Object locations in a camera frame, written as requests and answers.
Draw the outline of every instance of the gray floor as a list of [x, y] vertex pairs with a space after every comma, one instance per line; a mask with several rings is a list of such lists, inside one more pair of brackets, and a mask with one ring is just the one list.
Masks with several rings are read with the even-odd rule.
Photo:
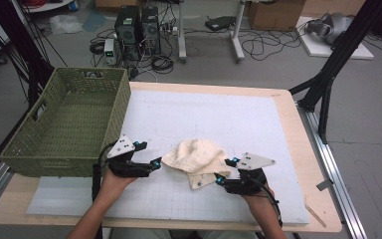
[[[87, 19], [87, 11], [75, 13], [81, 22]], [[48, 14], [56, 13], [70, 14], [66, 10]], [[113, 23], [107, 21], [97, 31], [110, 28]], [[49, 39], [70, 67], [89, 67], [90, 39], [95, 34], [81, 32], [50, 36]], [[262, 62], [246, 55], [246, 60], [237, 65], [228, 38], [224, 38], [223, 47], [219, 36], [187, 36], [187, 41], [189, 54], [195, 57], [189, 58], [184, 65], [176, 63], [169, 75], [157, 75], [159, 83], [290, 89], [315, 76], [326, 61], [309, 57], [300, 46], [286, 48]], [[382, 238], [382, 51], [364, 44], [375, 58], [373, 61], [350, 60], [338, 75], [332, 91], [327, 136], [367, 236]], [[56, 55], [50, 49], [48, 53], [52, 64], [61, 67]], [[150, 74], [142, 74], [137, 80], [155, 81]], [[298, 100], [302, 96], [298, 94], [294, 98]], [[0, 142], [26, 108], [12, 65], [0, 65]], [[0, 225], [0, 238], [33, 235], [62, 238], [69, 230], [70, 227]], [[338, 234], [302, 233], [300, 236], [348, 238], [345, 229]]]

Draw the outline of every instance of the beige cloth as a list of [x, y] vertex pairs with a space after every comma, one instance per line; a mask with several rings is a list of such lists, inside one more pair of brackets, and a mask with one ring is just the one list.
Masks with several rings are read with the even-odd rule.
[[214, 172], [229, 176], [231, 170], [225, 163], [227, 155], [220, 146], [208, 139], [185, 139], [162, 157], [166, 165], [188, 174], [192, 189], [216, 181]]

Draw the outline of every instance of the table leg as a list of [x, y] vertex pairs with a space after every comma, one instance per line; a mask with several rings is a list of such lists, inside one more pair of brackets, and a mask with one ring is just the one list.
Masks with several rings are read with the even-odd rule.
[[238, 7], [238, 13], [237, 13], [237, 23], [235, 24], [235, 31], [231, 31], [232, 43], [234, 44], [235, 52], [237, 52], [237, 63], [244, 61], [245, 59], [240, 40], [238, 39], [238, 35], [240, 33], [241, 21], [243, 20], [244, 9], [245, 9], [245, 1], [240, 0], [240, 5]]
[[184, 0], [179, 1], [179, 29], [178, 29], [178, 51], [179, 51], [179, 61], [181, 63], [186, 63], [187, 61], [187, 51], [185, 49], [185, 34], [184, 34]]

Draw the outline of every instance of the brown box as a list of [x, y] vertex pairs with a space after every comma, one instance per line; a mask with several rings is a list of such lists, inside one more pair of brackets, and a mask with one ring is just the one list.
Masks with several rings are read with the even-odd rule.
[[123, 5], [141, 6], [141, 0], [95, 0], [95, 6], [104, 10], [118, 10]]
[[321, 17], [326, 12], [355, 16], [364, 2], [365, 0], [306, 0], [301, 16]]
[[293, 31], [305, 0], [281, 0], [274, 4], [252, 3], [250, 25], [255, 30]]

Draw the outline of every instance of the green woven basket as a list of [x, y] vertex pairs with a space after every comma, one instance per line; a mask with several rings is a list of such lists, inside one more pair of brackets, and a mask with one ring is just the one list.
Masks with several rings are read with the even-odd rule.
[[0, 159], [26, 176], [92, 176], [130, 95], [124, 69], [57, 68]]

